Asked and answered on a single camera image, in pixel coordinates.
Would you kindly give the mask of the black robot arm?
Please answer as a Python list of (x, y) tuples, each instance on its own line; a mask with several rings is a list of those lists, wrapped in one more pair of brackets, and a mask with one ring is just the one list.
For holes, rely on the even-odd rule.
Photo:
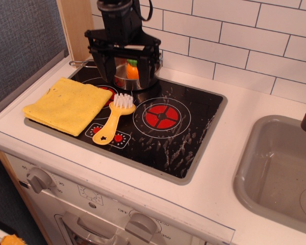
[(138, 83), (125, 82), (118, 86), (124, 90), (148, 89), (157, 81), (161, 41), (142, 30), (145, 18), (139, 1), (98, 1), (97, 7), (102, 13), (104, 29), (87, 30), (85, 36), (101, 77), (112, 83), (117, 74), (116, 59), (136, 60)]

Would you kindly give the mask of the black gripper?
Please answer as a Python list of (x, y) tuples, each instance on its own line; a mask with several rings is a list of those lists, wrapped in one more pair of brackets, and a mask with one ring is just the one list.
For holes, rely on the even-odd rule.
[(156, 83), (156, 61), (160, 59), (161, 40), (143, 31), (142, 24), (153, 14), (143, 17), (140, 7), (99, 7), (104, 22), (100, 30), (87, 30), (88, 49), (94, 63), (107, 83), (116, 74), (115, 57), (137, 60), (140, 88), (150, 88)]

